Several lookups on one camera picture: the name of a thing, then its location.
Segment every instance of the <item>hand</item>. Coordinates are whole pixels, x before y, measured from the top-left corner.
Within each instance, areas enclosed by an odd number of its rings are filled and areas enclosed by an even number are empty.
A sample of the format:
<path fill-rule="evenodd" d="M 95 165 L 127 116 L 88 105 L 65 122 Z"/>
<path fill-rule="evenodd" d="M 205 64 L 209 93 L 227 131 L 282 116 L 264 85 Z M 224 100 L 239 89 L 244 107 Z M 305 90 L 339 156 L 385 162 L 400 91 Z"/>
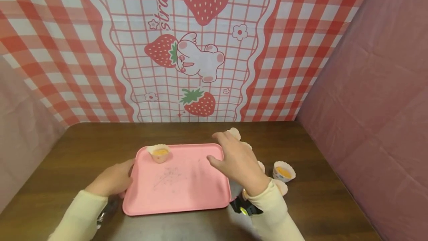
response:
<path fill-rule="evenodd" d="M 268 187 L 270 178 L 266 176 L 257 162 L 253 151 L 235 139 L 228 131 L 214 133 L 223 148 L 224 160 L 207 156 L 210 164 L 229 179 L 242 185 L 250 196 L 257 196 Z"/>
<path fill-rule="evenodd" d="M 128 173 L 134 165 L 135 159 L 108 167 L 93 181 L 85 191 L 108 197 L 115 194 L 123 193 L 131 185 L 132 179 Z"/>

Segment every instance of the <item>grid pattern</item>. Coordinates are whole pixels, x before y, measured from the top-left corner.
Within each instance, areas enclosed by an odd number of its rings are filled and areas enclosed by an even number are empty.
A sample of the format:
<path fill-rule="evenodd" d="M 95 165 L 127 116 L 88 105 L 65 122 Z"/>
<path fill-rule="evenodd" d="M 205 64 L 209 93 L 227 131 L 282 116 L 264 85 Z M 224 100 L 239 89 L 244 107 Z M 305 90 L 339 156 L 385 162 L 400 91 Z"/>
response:
<path fill-rule="evenodd" d="M 131 119 L 87 0 L 0 0 L 0 9 L 3 58 L 63 125 Z"/>
<path fill-rule="evenodd" d="M 161 16 L 158 0 L 100 0 L 113 21 L 111 39 L 124 63 L 121 73 L 132 88 L 131 100 L 138 106 L 140 122 L 220 122 L 236 120 L 241 88 L 248 75 L 247 61 L 257 45 L 256 25 L 268 0 L 229 0 L 225 9 L 206 26 L 200 26 L 184 0 L 168 0 L 162 10 L 168 15 L 171 30 L 151 27 L 154 15 Z M 234 26 L 245 24 L 248 37 L 241 41 L 232 36 Z M 198 75 L 185 75 L 174 68 L 153 63 L 144 47 L 163 34 L 180 39 L 189 32 L 197 33 L 202 50 L 215 44 L 225 54 L 213 83 L 203 83 Z M 179 103 L 181 89 L 201 88 L 216 100 L 209 117 L 189 115 Z"/>
<path fill-rule="evenodd" d="M 240 111 L 245 121 L 294 120 L 363 0 L 277 0 L 267 46 Z"/>
<path fill-rule="evenodd" d="M 264 34 L 257 35 L 272 1 Z M 65 126 L 291 120 L 362 1 L 229 0 L 200 26 L 183 0 L 169 0 L 164 14 L 157 0 L 0 0 L 0 54 Z M 161 30 L 156 17 L 165 13 L 171 30 Z M 238 40 L 233 31 L 241 24 L 248 37 Z M 158 66 L 144 53 L 162 34 L 179 40 L 188 32 L 197 33 L 200 49 L 215 44 L 226 57 L 213 83 Z M 262 53 L 249 64 L 260 38 Z M 179 104 L 181 89 L 196 88 L 215 97 L 212 116 L 189 115 Z"/>

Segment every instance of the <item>brown table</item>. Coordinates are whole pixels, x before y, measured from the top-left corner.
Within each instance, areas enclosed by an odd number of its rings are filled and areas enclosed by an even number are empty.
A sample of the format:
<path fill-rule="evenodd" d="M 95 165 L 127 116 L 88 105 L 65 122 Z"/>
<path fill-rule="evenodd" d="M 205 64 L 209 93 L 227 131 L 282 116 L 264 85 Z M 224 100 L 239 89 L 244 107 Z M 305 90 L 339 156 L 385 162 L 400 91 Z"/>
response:
<path fill-rule="evenodd" d="M 297 122 L 81 123 L 72 126 L 0 214 L 1 240 L 42 241 L 53 232 L 79 190 L 102 170 L 156 143 L 212 142 L 232 126 L 253 146 L 268 174 L 273 163 L 293 166 L 285 201 L 310 240 L 380 240 L 306 131 Z M 226 209 L 130 218 L 121 211 L 103 224 L 104 240 L 256 240 L 248 218 Z"/>

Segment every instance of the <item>paper cup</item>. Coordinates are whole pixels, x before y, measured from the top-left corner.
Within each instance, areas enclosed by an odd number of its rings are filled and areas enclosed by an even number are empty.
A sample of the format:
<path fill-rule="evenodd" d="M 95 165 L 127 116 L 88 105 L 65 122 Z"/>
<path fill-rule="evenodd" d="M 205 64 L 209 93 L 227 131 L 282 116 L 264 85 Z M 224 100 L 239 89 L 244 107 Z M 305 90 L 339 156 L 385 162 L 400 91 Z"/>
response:
<path fill-rule="evenodd" d="M 265 173 L 266 169 L 262 162 L 258 161 L 260 168 L 263 170 L 263 173 Z"/>
<path fill-rule="evenodd" d="M 288 186 L 285 184 L 285 182 L 275 179 L 273 179 L 272 181 L 278 187 L 279 192 L 281 192 L 282 196 L 288 193 Z"/>
<path fill-rule="evenodd" d="M 273 174 L 274 179 L 289 182 L 292 179 L 296 178 L 296 173 L 293 170 L 292 166 L 288 165 L 286 162 L 277 161 L 273 164 Z"/>
<path fill-rule="evenodd" d="M 246 142 L 241 142 L 241 143 L 248 146 L 251 149 L 251 151 L 253 150 L 253 147 L 251 145 L 249 145 L 248 143 L 246 143 Z"/>
<path fill-rule="evenodd" d="M 166 150 L 166 153 L 161 153 L 158 154 L 158 151 L 161 150 Z M 157 144 L 157 145 L 152 145 L 147 147 L 147 152 L 149 152 L 149 154 L 152 156 L 152 159 L 154 162 L 156 163 L 163 163 L 168 159 L 168 156 L 171 152 L 171 150 L 169 149 L 169 147 L 167 145 L 164 144 Z"/>
<path fill-rule="evenodd" d="M 231 128 L 227 130 L 230 134 L 232 134 L 232 136 L 235 137 L 235 139 L 240 141 L 240 134 L 239 134 L 239 130 L 237 128 Z"/>

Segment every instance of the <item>cream sleeve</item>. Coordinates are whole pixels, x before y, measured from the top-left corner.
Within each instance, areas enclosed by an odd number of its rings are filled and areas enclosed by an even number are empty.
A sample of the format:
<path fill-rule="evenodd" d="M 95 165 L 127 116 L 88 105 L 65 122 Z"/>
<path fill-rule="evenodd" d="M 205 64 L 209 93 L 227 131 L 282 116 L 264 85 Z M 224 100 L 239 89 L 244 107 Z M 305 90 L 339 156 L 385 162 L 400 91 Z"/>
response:
<path fill-rule="evenodd" d="M 302 234 L 288 214 L 287 204 L 278 187 L 271 181 L 267 189 L 248 200 L 262 214 L 251 216 L 253 225 L 263 241 L 304 241 Z"/>
<path fill-rule="evenodd" d="M 97 218 L 106 205 L 107 197 L 80 191 L 48 241 L 91 240 L 97 231 Z"/>

